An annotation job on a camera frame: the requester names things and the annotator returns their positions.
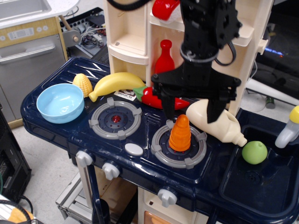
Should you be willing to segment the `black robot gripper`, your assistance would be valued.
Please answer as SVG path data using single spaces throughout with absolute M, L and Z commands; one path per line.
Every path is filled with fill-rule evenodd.
M 153 94 L 162 101 L 162 108 L 169 120 L 174 119 L 175 98 L 207 98 L 207 122 L 215 122 L 228 102 L 235 100 L 239 78 L 226 75 L 212 68 L 212 62 L 223 65 L 217 58 L 219 50 L 228 45 L 232 60 L 236 50 L 232 40 L 217 43 L 207 36 L 185 35 L 180 47 L 183 63 L 170 71 L 152 76 Z

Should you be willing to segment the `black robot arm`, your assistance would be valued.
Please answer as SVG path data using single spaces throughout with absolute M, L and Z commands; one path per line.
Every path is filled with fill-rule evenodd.
M 109 53 L 115 71 L 136 72 L 153 87 L 167 119 L 175 98 L 208 99 L 216 121 L 241 81 L 213 69 L 242 24 L 233 0 L 108 0 Z

